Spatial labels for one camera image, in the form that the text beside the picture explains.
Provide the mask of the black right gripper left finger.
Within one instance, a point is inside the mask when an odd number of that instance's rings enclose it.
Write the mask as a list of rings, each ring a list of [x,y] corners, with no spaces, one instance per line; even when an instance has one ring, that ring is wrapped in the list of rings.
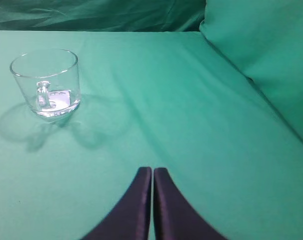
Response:
[[[147,240],[151,217],[152,169],[140,167],[122,198],[84,240]]]

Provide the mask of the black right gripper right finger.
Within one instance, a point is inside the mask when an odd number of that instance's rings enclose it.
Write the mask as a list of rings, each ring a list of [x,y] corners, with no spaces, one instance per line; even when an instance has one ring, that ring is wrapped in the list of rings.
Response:
[[[154,170],[153,223],[157,240],[224,240],[189,204],[168,170]]]

